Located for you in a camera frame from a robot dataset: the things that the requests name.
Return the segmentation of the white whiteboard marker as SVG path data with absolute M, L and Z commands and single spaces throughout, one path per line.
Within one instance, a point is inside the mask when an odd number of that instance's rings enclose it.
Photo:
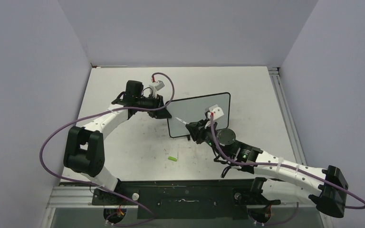
M 182 120 L 182 119 L 180 119 L 178 117 L 176 117 L 175 119 L 178 120 L 179 122 L 183 123 L 184 125 L 187 125 L 188 124 L 187 122 L 185 122 L 184 120 Z

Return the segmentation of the black framed small whiteboard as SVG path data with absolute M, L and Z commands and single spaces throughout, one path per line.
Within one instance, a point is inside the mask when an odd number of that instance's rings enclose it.
M 172 115 L 172 118 L 167 120 L 169 136 L 178 138 L 189 135 L 189 131 L 179 119 L 187 123 L 203 120 L 205 112 L 214 105 L 218 105 L 224 113 L 224 116 L 216 120 L 217 129 L 227 128 L 230 120 L 230 93 L 223 92 L 173 100 L 166 108 Z

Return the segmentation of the green marker cap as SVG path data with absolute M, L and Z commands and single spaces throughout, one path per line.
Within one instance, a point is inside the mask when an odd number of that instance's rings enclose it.
M 173 162 L 177 162 L 178 161 L 178 158 L 177 157 L 169 156 L 168 157 L 168 160 L 173 161 Z

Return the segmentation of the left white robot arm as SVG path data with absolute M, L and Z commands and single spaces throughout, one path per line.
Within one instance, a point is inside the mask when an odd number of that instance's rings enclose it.
M 153 80 L 149 85 L 150 94 L 144 96 L 143 83 L 129 80 L 125 91 L 111 102 L 108 113 L 82 127 L 73 126 L 68 131 L 64 166 L 105 188 L 104 198 L 112 205 L 122 200 L 123 192 L 117 188 L 119 179 L 105 167 L 104 140 L 136 112 L 147 112 L 155 119 L 171 118 L 171 114 L 164 107 L 163 97 L 158 94 L 163 87 L 163 81 Z

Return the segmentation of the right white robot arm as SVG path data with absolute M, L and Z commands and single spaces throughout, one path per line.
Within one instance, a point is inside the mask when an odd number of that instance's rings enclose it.
M 318 211 L 328 216 L 344 217 L 348 183 L 338 167 L 316 168 L 288 161 L 240 142 L 233 130 L 216 130 L 216 126 L 217 123 L 209 119 L 185 124 L 191 138 L 197 144 L 209 145 L 218 162 L 243 172 L 273 178 L 250 189 L 253 202 L 290 199 L 314 204 Z

